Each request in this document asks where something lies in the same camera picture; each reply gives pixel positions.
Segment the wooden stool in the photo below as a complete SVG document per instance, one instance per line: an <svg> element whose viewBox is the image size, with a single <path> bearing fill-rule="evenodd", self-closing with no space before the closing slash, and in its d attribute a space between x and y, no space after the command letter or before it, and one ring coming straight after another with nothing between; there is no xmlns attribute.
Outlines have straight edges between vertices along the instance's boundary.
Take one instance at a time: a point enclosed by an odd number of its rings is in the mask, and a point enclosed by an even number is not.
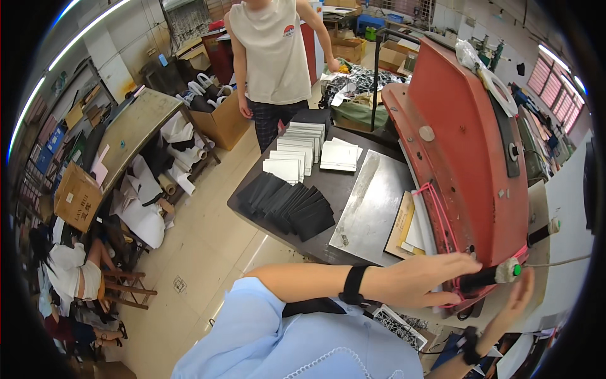
<svg viewBox="0 0 606 379"><path fill-rule="evenodd" d="M143 283L141 282L141 278L145 277L145 272L122 272L122 271L106 271L101 270L103 276L101 277L101 285L99 286L98 299L99 300L108 300L114 301L116 303L128 305L135 308L148 309L149 307L143 304L147 301L150 295L157 295L158 292L154 290L145 289ZM133 280L133 284L131 286L123 286L121 284L116 283L115 281L106 281L105 277L111 278L126 278L129 280ZM114 296L106 296L105 289L114 289L118 291L128 292L133 297L134 301L128 301L121 299L119 297ZM142 293L145 295L145 298L141 303L137 301L135 298L135 293Z"/></svg>

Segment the window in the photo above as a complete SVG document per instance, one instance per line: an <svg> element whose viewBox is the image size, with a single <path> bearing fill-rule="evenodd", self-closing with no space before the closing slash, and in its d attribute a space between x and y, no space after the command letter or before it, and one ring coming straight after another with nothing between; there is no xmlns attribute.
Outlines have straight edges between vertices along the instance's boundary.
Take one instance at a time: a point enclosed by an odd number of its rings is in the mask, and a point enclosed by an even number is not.
<svg viewBox="0 0 606 379"><path fill-rule="evenodd" d="M545 102L566 133L574 125L584 104L583 99L571 89L571 83L568 72L545 53L539 52L528 86Z"/></svg>

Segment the watch strap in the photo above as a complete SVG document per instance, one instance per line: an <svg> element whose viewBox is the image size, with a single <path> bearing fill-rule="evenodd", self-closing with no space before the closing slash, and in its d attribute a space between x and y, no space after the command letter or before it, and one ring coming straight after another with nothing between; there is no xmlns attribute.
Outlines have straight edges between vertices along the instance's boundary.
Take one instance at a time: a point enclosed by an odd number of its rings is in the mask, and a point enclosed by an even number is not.
<svg viewBox="0 0 606 379"><path fill-rule="evenodd" d="M345 279L345 285L343 286L343 292L339 294L339 299L343 302L351 305L361 305L364 301L364 297L359 293L360 284L362 283L362 277L364 271L369 265L364 266L353 266L347 274Z"/></svg>

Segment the hand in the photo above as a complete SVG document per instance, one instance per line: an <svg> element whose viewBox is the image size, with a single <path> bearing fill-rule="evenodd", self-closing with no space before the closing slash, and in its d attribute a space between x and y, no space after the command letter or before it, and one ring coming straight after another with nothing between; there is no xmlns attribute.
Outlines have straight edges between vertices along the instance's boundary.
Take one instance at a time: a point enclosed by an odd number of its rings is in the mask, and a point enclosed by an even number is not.
<svg viewBox="0 0 606 379"><path fill-rule="evenodd" d="M248 102L246 96L238 97L238 104L240 105L240 113L246 118L252 118L253 112L248 108Z"/></svg>
<svg viewBox="0 0 606 379"><path fill-rule="evenodd" d="M482 337L485 335L493 343L492 345L500 340L526 309L533 292L534 270L526 267L520 275L520 279L511 288L507 303L488 324Z"/></svg>
<svg viewBox="0 0 606 379"><path fill-rule="evenodd" d="M335 58L326 60L326 64L328 65L328 70L330 72L339 71L339 67L341 66L341 62L339 62L338 59Z"/></svg>
<svg viewBox="0 0 606 379"><path fill-rule="evenodd" d="M422 308L461 302L452 292L430 292L450 279L476 273L482 264L469 254L415 255L389 267L366 269L360 293L389 306Z"/></svg>

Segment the red cutting press machine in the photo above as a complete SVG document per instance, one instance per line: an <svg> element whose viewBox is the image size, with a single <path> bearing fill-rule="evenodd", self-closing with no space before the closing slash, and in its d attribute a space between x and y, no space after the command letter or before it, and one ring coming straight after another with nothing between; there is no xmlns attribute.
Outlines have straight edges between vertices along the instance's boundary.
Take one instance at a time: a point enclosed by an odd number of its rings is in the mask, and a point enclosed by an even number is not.
<svg viewBox="0 0 606 379"><path fill-rule="evenodd" d="M428 37L418 41L410 85L388 84L381 98L418 185L431 183L450 223L451 232L439 222L439 204L423 191L438 253L457 246L475 254L485 268L513 256L522 263L527 259L527 177L515 118L500 103L507 101L507 89L497 84L501 89L492 95L487 88L494 83L485 87L452 49ZM460 313L495 287L463 293L456 286L455 281L443 284L463 298L445 308L443 317Z"/></svg>

